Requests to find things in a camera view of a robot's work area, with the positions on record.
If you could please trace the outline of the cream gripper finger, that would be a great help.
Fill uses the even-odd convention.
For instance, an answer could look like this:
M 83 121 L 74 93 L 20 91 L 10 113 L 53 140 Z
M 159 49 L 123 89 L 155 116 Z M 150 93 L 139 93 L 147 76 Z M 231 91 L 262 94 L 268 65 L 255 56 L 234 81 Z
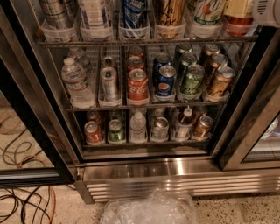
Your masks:
M 226 0 L 224 14 L 234 18 L 251 18 L 254 0 Z

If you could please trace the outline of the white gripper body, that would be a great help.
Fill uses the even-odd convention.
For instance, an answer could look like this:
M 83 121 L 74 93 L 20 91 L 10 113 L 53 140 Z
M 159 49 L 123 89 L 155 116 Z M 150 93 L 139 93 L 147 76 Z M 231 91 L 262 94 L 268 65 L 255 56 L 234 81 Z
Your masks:
M 280 28 L 280 0 L 254 0 L 253 19 L 259 25 Z

